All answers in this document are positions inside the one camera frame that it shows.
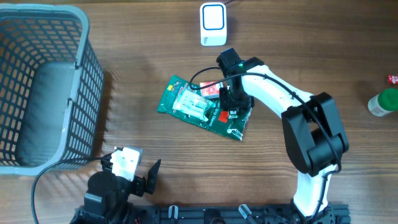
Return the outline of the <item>red stick sachet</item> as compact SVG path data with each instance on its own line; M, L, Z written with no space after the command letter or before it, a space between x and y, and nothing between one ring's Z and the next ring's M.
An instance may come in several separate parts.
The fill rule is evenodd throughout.
M398 84L398 76L395 75L388 75L387 76L387 82L391 85L397 85Z

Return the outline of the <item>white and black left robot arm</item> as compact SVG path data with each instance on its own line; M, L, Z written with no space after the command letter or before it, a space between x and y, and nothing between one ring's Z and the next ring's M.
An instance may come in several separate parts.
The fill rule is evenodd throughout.
M134 208L128 198L131 194L141 197L155 192L161 160L149 169L147 177L134 176L132 181L112 173L110 154L101 159L101 165L103 170L89 178L84 205L75 210L70 223L142 223L142 211Z

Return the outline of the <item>green white gum pack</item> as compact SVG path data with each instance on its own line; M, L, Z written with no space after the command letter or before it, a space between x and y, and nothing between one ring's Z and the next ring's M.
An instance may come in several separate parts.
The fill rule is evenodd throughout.
M237 118L239 118L239 111L238 110L229 110L228 111L228 118L229 119L237 119Z

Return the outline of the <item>red white small box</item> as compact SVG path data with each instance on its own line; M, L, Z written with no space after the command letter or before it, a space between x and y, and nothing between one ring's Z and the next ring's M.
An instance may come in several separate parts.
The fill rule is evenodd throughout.
M222 83L217 83L217 84L209 86L207 88L203 88L204 86L210 85L212 83L213 82L201 82L200 83L200 87L202 87L202 89L200 90L200 95L209 100L219 98L220 97L220 88L223 88Z

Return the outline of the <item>teal white wipes packet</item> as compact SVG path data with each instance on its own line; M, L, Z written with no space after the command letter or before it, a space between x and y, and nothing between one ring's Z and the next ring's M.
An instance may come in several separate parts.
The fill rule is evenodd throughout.
M190 90L184 90L174 101L172 109L198 118L201 121L208 121L206 113L215 106L216 104L213 101Z

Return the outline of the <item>green lid spice jar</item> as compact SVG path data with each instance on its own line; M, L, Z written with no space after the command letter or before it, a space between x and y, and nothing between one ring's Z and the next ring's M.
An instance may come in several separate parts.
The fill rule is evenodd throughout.
M388 88L372 97L368 101L368 110L378 117L397 111L397 89Z

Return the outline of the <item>green 3M gloves package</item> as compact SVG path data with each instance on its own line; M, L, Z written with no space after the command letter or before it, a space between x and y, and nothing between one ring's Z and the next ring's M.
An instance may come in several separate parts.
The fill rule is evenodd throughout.
M252 110L241 115L222 110L218 98L206 99L189 82L174 75L169 80L159 105L159 113L167 113L186 123L207 129L224 137L242 140Z

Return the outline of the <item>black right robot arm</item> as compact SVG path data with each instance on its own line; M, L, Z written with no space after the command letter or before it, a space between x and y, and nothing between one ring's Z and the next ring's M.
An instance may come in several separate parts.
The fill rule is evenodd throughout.
M233 48L216 62L227 84L220 90L223 110L241 115L259 100L281 119L287 155L298 170L293 205L303 222L319 222L327 210L330 177L341 172L342 155L349 149L334 99L295 88L262 60L243 60Z

